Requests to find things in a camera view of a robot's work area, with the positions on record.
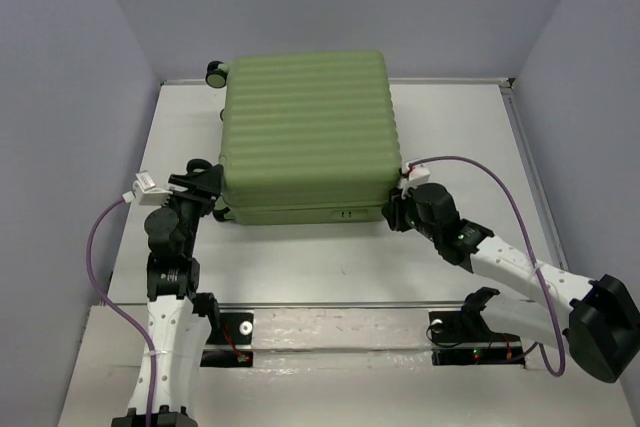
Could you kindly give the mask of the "green hard-shell suitcase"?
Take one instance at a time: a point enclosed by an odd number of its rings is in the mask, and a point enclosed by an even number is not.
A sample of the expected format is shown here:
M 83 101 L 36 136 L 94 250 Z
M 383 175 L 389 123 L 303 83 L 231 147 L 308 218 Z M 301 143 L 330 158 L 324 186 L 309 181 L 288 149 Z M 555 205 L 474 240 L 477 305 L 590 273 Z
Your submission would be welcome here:
M 205 82 L 225 92 L 219 220 L 381 220 L 401 164 L 381 52 L 239 56 L 210 62 Z

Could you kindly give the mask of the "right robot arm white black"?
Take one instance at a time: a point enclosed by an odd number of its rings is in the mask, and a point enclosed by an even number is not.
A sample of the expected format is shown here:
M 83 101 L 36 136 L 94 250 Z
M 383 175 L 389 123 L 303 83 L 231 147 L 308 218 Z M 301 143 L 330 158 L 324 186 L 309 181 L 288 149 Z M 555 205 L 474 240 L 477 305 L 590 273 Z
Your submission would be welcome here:
M 468 296 L 460 315 L 468 337 L 513 333 L 561 346 L 583 371 L 605 383 L 616 382 L 638 355 L 639 309 L 618 278 L 591 279 L 532 262 L 490 229 L 462 218 L 441 184 L 393 188 L 382 214 L 391 230 L 414 230 L 427 238 L 445 262 L 523 295 L 515 301 L 485 289 Z

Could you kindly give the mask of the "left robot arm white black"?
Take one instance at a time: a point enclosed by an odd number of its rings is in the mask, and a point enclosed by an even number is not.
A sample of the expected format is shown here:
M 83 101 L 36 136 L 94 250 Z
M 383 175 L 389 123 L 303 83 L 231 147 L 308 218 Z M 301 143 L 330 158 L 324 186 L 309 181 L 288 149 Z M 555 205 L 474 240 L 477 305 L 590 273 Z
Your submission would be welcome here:
M 127 203 L 152 207 L 144 222 L 147 321 L 140 331 L 145 348 L 137 383 L 114 426 L 193 426 L 193 397 L 206 342 L 221 330 L 218 302 L 198 289 L 200 264 L 194 256 L 201 218 L 221 195 L 223 168 L 202 159 L 171 175 L 166 188 L 147 172 L 135 176 Z

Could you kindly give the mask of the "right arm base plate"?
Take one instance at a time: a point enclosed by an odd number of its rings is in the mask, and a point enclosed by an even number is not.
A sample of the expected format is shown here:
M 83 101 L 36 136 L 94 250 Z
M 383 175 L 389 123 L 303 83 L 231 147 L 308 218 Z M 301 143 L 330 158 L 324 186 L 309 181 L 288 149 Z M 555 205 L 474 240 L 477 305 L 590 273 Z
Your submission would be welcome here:
M 462 310 L 430 312 L 425 334 L 436 367 L 525 364 L 520 337 L 492 332 Z

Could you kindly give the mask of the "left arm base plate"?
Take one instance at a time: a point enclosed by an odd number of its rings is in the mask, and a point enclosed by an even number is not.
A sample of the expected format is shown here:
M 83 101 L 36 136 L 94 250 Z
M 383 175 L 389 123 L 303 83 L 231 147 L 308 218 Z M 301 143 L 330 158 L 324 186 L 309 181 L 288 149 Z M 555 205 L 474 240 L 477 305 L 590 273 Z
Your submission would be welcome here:
M 214 330 L 202 353 L 203 368 L 252 368 L 254 313 L 223 311 L 220 327 Z

